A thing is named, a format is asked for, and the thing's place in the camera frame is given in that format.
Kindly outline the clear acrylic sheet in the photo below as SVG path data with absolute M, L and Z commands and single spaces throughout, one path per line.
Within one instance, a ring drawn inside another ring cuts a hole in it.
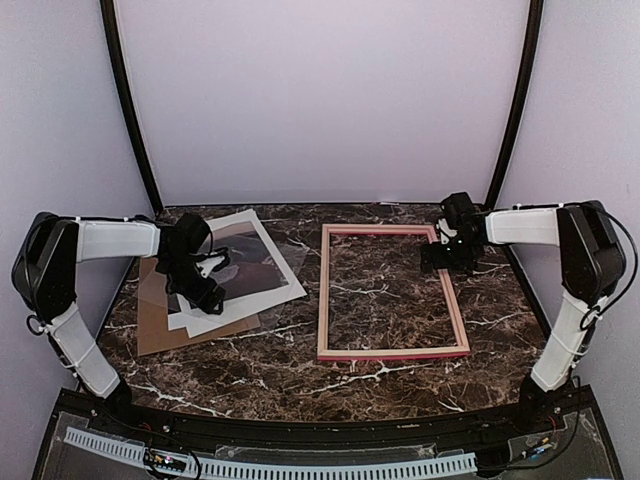
M 277 243 L 276 246 L 281 250 L 285 259 L 287 260 L 297 277 L 297 274 L 300 272 L 301 267 L 307 257 L 308 249 L 306 247 L 282 243 Z M 288 302 L 255 314 L 259 316 L 261 326 L 273 326 L 276 323 L 277 319 L 279 319 L 280 314 L 283 312 L 285 305 Z

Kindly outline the black corner post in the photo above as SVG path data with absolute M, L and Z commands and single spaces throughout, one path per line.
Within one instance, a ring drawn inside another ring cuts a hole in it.
M 113 0 L 100 0 L 99 4 L 112 75 L 127 134 L 137 169 L 144 186 L 146 197 L 153 213 L 155 215 L 159 215 L 163 212 L 164 205 L 152 171 L 151 162 L 144 143 L 136 107 L 134 105 L 116 15 L 116 2 Z
M 533 73 L 543 11 L 543 0 L 529 1 L 521 58 L 509 115 L 507 117 L 504 135 L 484 201 L 484 206 L 489 209 L 495 208 L 498 203 L 515 148 Z

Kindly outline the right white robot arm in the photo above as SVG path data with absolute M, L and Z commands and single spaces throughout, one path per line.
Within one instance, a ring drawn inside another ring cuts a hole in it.
M 627 269 L 617 236 L 622 225 L 596 200 L 481 211 L 458 192 L 440 209 L 434 239 L 420 248 L 424 272 L 471 272 L 488 246 L 558 248 L 562 303 L 530 382 L 541 392 L 559 389 L 586 354 L 597 321 L 620 296 L 616 287 Z

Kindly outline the white mat paper sheet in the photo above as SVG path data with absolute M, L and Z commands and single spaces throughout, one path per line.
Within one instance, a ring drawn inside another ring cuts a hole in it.
M 191 304 L 182 295 L 171 294 L 167 297 L 168 328 L 176 330 L 193 329 L 198 318 L 192 315 Z

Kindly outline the photo print white border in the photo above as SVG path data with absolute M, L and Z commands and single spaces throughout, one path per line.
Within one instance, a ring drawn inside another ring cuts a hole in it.
M 295 272 L 252 209 L 210 219 L 213 248 L 227 247 L 231 263 L 209 275 L 226 290 L 223 313 L 209 315 L 190 302 L 197 317 L 193 338 L 306 295 Z

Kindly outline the right black corner post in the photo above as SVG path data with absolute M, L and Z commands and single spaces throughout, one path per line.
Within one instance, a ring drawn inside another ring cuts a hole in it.
M 521 58 L 509 115 L 507 117 L 504 135 L 484 201 L 484 206 L 489 209 L 495 208 L 498 203 L 515 148 L 533 73 L 543 11 L 543 0 L 529 1 Z

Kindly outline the brown cardboard backing board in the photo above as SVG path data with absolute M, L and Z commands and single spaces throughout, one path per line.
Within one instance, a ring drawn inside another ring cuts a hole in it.
M 241 334 L 261 326 L 252 315 L 213 331 L 191 338 L 183 327 L 169 329 L 168 297 L 165 276 L 155 270 L 155 258 L 139 261 L 137 291 L 137 354 L 139 357 L 196 345 L 214 339 Z

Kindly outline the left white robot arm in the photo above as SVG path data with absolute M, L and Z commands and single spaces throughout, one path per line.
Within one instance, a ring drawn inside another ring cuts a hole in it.
M 78 264 L 109 258 L 153 258 L 166 290 L 207 314 L 223 311 L 225 289 L 205 267 L 227 267 L 230 254 L 214 247 L 213 232 L 199 216 L 185 214 L 174 224 L 145 216 L 71 217 L 41 212 L 33 220 L 11 270 L 11 280 L 30 315 L 35 336 L 44 335 L 62 366 L 82 387 L 106 402 L 103 421 L 120 436 L 141 427 L 140 412 L 130 406 L 131 391 L 90 333 L 77 304 Z

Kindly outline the left black corner post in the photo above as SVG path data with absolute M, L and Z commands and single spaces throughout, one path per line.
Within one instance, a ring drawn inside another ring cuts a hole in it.
M 134 105 L 116 15 L 116 2 L 113 0 L 100 0 L 99 4 L 112 75 L 127 134 L 137 169 L 144 186 L 146 197 L 153 213 L 155 215 L 159 215 L 163 212 L 164 205 L 152 171 L 151 162 L 144 143 L 136 107 Z

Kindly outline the pink wooden picture frame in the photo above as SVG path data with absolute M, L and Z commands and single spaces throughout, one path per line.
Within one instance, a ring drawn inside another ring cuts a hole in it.
M 425 236 L 429 244 L 436 241 L 436 229 L 425 225 L 384 224 L 324 224 L 321 235 L 321 266 L 319 285 L 319 315 L 317 333 L 317 358 L 319 361 L 384 361 L 384 360 L 428 360 L 458 358 L 471 353 L 470 343 L 461 317 L 457 298 L 447 270 L 438 275 L 446 300 L 455 346 L 377 349 L 377 350 L 333 350 L 329 348 L 329 298 L 330 298 L 330 237 L 344 235 L 413 235 Z

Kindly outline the black front table rail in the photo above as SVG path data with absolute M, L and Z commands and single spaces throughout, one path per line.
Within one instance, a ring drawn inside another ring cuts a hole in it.
M 346 450 L 430 444 L 472 450 L 502 446 L 550 425 L 547 420 L 518 419 L 515 405 L 405 420 L 317 423 L 222 419 L 139 406 L 132 413 L 136 420 L 124 432 L 157 436 L 163 443 L 176 440 L 200 451 L 222 446 Z

